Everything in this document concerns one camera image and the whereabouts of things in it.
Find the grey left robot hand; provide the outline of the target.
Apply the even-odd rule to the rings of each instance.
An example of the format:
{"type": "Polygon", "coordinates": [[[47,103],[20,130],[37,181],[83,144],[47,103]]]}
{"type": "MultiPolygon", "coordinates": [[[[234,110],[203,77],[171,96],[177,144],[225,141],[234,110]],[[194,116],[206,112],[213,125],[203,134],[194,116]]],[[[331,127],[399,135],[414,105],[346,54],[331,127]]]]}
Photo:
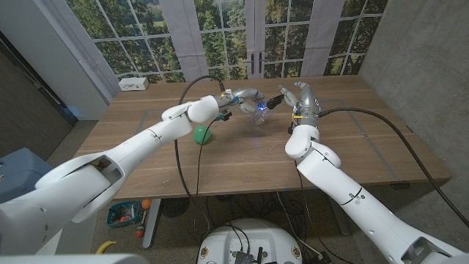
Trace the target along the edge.
{"type": "Polygon", "coordinates": [[[261,125],[267,119],[267,101],[265,95],[258,89],[246,87],[240,89],[227,89],[220,95],[215,96],[220,114],[216,121],[227,121],[232,113],[231,107],[238,107],[241,112],[250,115],[251,121],[255,125],[261,125]]]}

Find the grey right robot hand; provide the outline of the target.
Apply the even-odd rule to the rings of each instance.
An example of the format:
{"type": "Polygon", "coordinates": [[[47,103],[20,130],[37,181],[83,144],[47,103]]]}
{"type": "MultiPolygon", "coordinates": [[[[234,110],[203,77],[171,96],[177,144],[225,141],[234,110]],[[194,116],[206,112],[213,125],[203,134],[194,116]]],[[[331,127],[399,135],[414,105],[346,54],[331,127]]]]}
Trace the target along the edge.
{"type": "Polygon", "coordinates": [[[300,81],[295,82],[295,86],[300,89],[300,100],[284,86],[278,86],[286,104],[293,108],[292,123],[288,128],[290,134],[292,134],[294,128],[298,125],[311,125],[316,128],[320,112],[320,103],[311,87],[307,83],[300,81]]]}

